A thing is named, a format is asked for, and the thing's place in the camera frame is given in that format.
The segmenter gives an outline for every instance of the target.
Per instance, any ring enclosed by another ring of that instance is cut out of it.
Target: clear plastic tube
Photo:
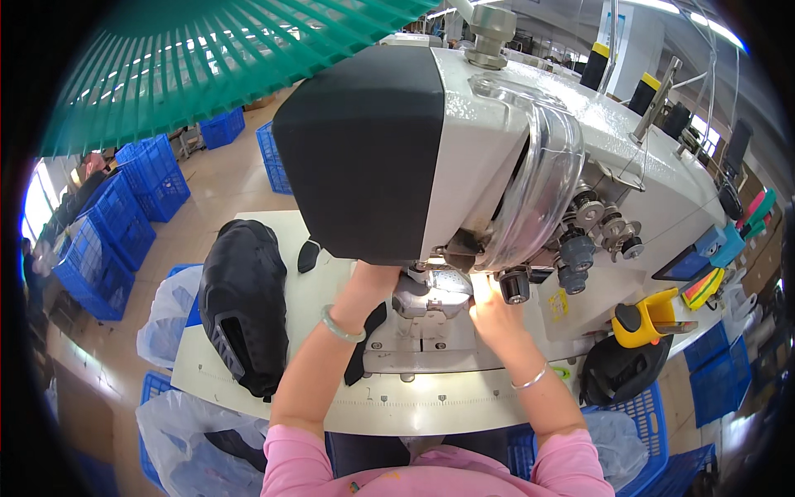
[[[529,128],[527,157],[475,260],[476,270],[500,271],[527,262],[555,231],[572,201],[585,144],[580,124],[559,99],[494,76],[473,76],[469,84],[476,95],[525,112]]]

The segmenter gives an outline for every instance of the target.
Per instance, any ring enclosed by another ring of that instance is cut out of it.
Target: fluorescent light
[[[651,7],[652,9],[664,10],[671,14],[679,14],[679,9],[673,4],[663,2],[662,0],[620,0],[621,3],[633,3],[644,7]]]
[[[702,26],[709,26],[709,29],[711,29],[715,33],[718,33],[720,36],[726,38],[727,40],[729,40],[734,45],[737,45],[738,47],[740,47],[742,50],[745,50],[745,45],[743,45],[743,43],[740,41],[739,38],[737,38],[737,36],[734,33],[729,31],[727,28],[721,26],[717,22],[713,21],[712,19],[708,20],[708,19],[704,18],[703,15],[696,14],[695,12],[691,12],[690,13],[690,18],[693,21],[701,24]]]
[[[479,5],[482,5],[484,3],[494,3],[494,2],[501,2],[501,1],[502,0],[478,0],[477,2],[470,2],[470,3],[473,6],[479,6]],[[439,16],[443,16],[445,14],[450,14],[451,12],[456,12],[457,10],[458,9],[456,9],[455,7],[453,7],[452,9],[441,10],[440,12],[435,12],[434,14],[431,14],[431,15],[427,16],[426,19],[433,19],[433,18],[436,18],[436,17],[439,17]]]

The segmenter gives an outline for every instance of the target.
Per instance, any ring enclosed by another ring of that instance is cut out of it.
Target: industrial sewing machine
[[[727,225],[712,178],[653,116],[505,60],[505,12],[476,8],[466,52],[366,49],[274,118],[312,239],[408,268],[368,373],[501,367],[466,312],[469,273],[493,274],[549,341],[578,340],[609,330],[616,304],[686,282],[671,275],[682,254]]]

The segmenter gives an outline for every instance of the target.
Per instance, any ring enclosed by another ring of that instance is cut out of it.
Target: hand
[[[471,280],[475,304],[469,308],[469,316],[486,345],[499,355],[517,337],[528,335],[522,323],[524,309],[506,304],[499,283],[490,275],[472,274]]]
[[[373,309],[386,299],[398,284],[399,266],[373,266],[357,261],[351,279],[335,301],[332,319],[351,324],[364,323]]]

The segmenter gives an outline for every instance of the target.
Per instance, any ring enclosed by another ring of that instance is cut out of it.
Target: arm
[[[499,283],[485,274],[473,274],[475,305],[470,316],[478,333],[505,365],[514,385],[533,380],[546,359],[522,324],[523,309],[502,299]],[[588,429],[571,392],[552,368],[532,386],[517,390],[519,402],[533,426],[538,448],[552,435]]]
[[[364,333],[364,321],[394,289],[399,271],[399,267],[357,262],[329,316],[350,335]],[[323,419],[355,346],[318,323],[281,377],[273,397],[270,425],[302,428],[323,440]]]

